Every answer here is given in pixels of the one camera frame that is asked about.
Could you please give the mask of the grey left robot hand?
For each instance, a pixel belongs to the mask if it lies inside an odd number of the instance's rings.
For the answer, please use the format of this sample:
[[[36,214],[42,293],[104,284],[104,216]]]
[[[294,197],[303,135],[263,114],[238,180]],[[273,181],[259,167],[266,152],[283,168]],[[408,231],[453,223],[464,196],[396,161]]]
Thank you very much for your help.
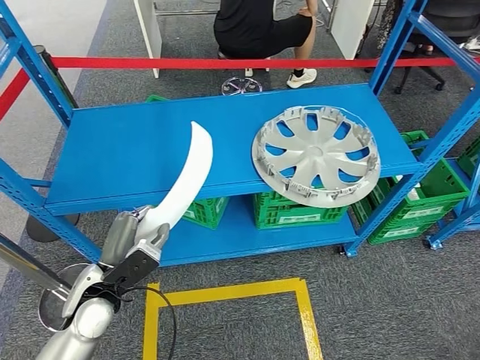
[[[152,208],[151,205],[145,205],[133,211],[119,212],[104,241],[99,263],[114,268],[136,251],[158,263],[162,247],[169,237],[171,227],[168,223],[163,223],[150,235],[136,237],[139,225],[142,224],[147,211]]]

